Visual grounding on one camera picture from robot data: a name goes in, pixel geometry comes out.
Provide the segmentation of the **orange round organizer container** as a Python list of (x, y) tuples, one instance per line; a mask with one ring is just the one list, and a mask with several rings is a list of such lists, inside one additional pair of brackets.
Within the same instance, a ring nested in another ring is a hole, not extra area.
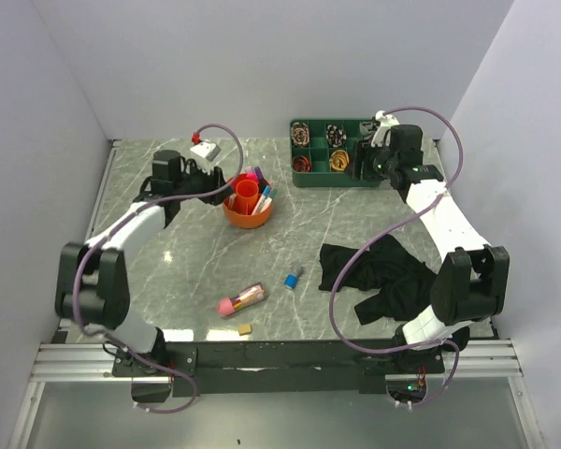
[(223, 202), (223, 212), (227, 220), (242, 229), (254, 229), (264, 225), (272, 215), (273, 201), (263, 213), (251, 215), (251, 212), (258, 196), (268, 185), (271, 187), (271, 184), (265, 179), (254, 182), (247, 178), (246, 173), (240, 173), (231, 186), (232, 194), (237, 195), (234, 207), (231, 210), (228, 208), (229, 197)]

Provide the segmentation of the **purple cap black highlighter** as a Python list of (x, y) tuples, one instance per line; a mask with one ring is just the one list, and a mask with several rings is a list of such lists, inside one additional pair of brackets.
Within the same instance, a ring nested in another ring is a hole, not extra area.
[(255, 173), (258, 182), (264, 179), (264, 175), (260, 167), (254, 167), (253, 172)]

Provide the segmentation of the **thin blue pen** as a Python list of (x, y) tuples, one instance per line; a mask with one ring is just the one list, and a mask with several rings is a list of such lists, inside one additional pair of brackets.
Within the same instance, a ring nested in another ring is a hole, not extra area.
[(254, 205), (254, 208), (252, 209), (251, 215), (254, 215), (254, 214), (257, 214), (257, 213), (258, 213), (258, 210), (259, 210), (259, 208), (260, 208), (260, 206), (261, 206), (261, 203), (262, 203), (265, 199), (266, 199), (266, 196), (265, 196), (264, 194), (260, 194), (260, 195), (258, 196), (258, 199), (257, 199), (257, 201), (256, 201), (256, 203), (255, 203), (255, 205)]

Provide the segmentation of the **blue white pen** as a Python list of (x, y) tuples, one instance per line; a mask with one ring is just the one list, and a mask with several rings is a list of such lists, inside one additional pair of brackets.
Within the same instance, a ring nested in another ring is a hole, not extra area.
[(260, 195), (260, 198), (259, 198), (258, 202), (256, 203), (256, 206), (254, 207), (253, 211), (252, 211), (252, 215), (259, 214), (261, 212), (261, 210), (263, 209), (264, 204), (265, 204), (265, 202), (266, 202), (266, 200), (267, 200), (267, 198), (270, 194), (270, 191), (271, 191), (271, 187), (268, 185), (264, 189), (263, 193)]

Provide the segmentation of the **green cap white pen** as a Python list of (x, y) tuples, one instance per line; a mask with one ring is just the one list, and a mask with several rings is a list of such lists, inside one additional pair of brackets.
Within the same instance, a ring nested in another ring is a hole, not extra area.
[(269, 195), (266, 197), (265, 201), (262, 204), (262, 208), (260, 209), (260, 212), (263, 213), (266, 209), (268, 209), (270, 207), (270, 205), (272, 204), (272, 201), (275, 197), (275, 195), (277, 194), (278, 190), (277, 189), (273, 189)]

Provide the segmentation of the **clear pencil case pink cap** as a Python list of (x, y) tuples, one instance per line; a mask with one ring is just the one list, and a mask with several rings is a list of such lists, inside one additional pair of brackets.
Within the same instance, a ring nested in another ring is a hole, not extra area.
[(223, 298), (217, 306), (217, 313), (227, 317), (266, 298), (266, 289), (259, 282), (246, 287), (234, 297)]

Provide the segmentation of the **small tan eraser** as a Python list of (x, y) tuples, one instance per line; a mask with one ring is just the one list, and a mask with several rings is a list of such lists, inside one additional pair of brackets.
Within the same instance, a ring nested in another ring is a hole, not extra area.
[(250, 324), (244, 324), (238, 328), (238, 334), (240, 336), (249, 335), (251, 333), (252, 333), (252, 326)]

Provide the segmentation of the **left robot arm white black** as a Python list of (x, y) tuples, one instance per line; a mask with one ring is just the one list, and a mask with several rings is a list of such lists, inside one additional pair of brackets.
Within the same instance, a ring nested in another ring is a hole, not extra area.
[(223, 171), (214, 164), (219, 153), (208, 140), (195, 144), (188, 157), (174, 150), (156, 152), (151, 174), (127, 212), (99, 235), (70, 242), (61, 251), (56, 313), (76, 323), (83, 335), (136, 353), (135, 364), (149, 376), (162, 373), (170, 357), (163, 331), (130, 308), (127, 263), (171, 224), (183, 201), (198, 198), (218, 206), (230, 196)]

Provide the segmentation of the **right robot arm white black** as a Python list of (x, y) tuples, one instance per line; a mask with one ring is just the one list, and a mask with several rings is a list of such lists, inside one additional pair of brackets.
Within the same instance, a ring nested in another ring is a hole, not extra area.
[(391, 350), (394, 367), (412, 372), (423, 363), (423, 350), (502, 312), (510, 256), (478, 234), (455, 204), (440, 171), (424, 164), (419, 126), (390, 119), (362, 123), (361, 129), (367, 137), (356, 143), (360, 173), (390, 182), (422, 220), (442, 261), (429, 305), (399, 329)]

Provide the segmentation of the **green compartment tray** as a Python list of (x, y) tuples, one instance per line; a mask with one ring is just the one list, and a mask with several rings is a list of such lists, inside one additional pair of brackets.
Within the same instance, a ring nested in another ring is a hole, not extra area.
[(299, 188), (378, 187), (379, 179), (358, 180), (345, 171), (363, 139), (360, 124), (368, 119), (297, 118), (290, 121), (290, 166)]

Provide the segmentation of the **black cloth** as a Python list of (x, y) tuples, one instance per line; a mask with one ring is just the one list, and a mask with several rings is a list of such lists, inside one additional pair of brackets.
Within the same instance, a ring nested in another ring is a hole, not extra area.
[(408, 322), (431, 305), (437, 274), (411, 255), (396, 238), (373, 243), (349, 268), (340, 286), (376, 292), (354, 306), (362, 326), (381, 318)]

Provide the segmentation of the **black base beam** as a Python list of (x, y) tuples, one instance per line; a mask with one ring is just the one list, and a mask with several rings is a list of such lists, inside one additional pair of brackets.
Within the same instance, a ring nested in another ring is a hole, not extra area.
[(200, 394), (357, 391), (383, 394), (385, 377), (443, 374), (438, 349), (368, 355), (340, 340), (169, 342), (172, 367)]

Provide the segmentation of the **aluminium rail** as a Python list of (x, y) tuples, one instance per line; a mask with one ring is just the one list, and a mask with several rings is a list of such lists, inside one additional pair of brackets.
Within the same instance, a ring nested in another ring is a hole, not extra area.
[[(474, 340), (460, 353), (458, 365), (454, 356), (445, 353), (447, 373), (457, 378), (521, 377), (523, 371), (509, 340)], [(97, 343), (42, 344), (36, 354), (29, 380), (35, 383), (121, 383), (123, 377), (112, 375), (114, 357)]]

